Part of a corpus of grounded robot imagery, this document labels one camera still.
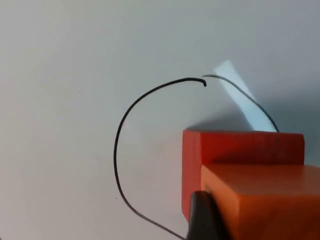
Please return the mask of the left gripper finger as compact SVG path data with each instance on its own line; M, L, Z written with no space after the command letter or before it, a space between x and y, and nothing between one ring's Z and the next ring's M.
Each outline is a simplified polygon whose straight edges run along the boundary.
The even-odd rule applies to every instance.
M233 240L229 210L211 190L191 194L187 240Z

